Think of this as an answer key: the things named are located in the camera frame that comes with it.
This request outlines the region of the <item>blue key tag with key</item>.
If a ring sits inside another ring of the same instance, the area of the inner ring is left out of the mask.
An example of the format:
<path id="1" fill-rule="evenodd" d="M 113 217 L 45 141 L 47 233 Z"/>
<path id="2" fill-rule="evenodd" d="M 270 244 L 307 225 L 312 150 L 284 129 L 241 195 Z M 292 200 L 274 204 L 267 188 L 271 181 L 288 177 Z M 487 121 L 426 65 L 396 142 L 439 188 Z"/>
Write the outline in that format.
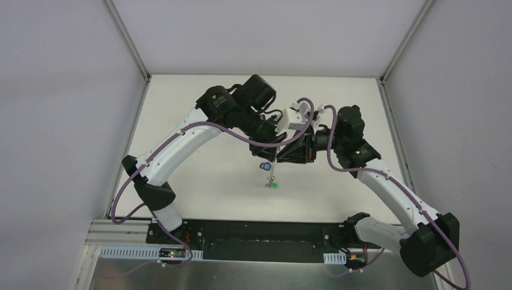
<path id="1" fill-rule="evenodd" d="M 272 168 L 272 164 L 271 164 L 271 163 L 269 163 L 269 162 L 261 163 L 261 164 L 259 165 L 259 168 L 260 168 L 260 169 L 263 169 L 263 170 L 265 170 L 265 171 L 270 171 L 270 170 L 271 170 L 271 168 Z"/>

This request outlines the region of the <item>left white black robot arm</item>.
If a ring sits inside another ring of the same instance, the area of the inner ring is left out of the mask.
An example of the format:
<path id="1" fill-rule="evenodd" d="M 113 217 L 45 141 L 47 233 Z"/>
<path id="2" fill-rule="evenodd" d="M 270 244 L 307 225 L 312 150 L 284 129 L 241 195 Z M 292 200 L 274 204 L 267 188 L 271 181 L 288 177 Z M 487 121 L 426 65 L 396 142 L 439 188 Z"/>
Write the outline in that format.
<path id="1" fill-rule="evenodd" d="M 244 84 L 230 88 L 218 85 L 199 97 L 194 109 L 169 136 L 149 152 L 123 158 L 125 172 L 132 176 L 134 188 L 143 203 L 163 225 L 161 236 L 169 244 L 184 236 L 182 218 L 174 204 L 176 195 L 167 180 L 198 148 L 218 136 L 221 130 L 240 129 L 251 141 L 278 143 L 275 121 L 265 120 L 262 113 L 275 100 L 276 90 L 257 74 Z"/>

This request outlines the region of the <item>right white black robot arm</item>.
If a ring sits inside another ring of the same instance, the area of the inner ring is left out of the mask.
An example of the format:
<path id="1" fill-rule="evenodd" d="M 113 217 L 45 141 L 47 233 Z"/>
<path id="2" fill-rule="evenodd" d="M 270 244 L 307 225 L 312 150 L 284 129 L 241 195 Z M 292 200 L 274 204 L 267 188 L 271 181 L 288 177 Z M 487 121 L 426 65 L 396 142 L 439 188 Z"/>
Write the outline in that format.
<path id="1" fill-rule="evenodd" d="M 378 151 L 363 137 L 365 123 L 358 106 L 336 111 L 331 126 L 321 124 L 324 109 L 311 111 L 294 104 L 279 117 L 276 132 L 295 131 L 293 140 L 277 155 L 280 163 L 310 163 L 324 151 L 328 162 L 338 160 L 335 171 L 352 174 L 371 189 L 392 211 L 399 225 L 378 221 L 366 213 L 348 218 L 343 240 L 352 248 L 364 242 L 398 254 L 416 276 L 435 272 L 447 262 L 461 260 L 459 221 L 441 214 L 397 180 Z"/>

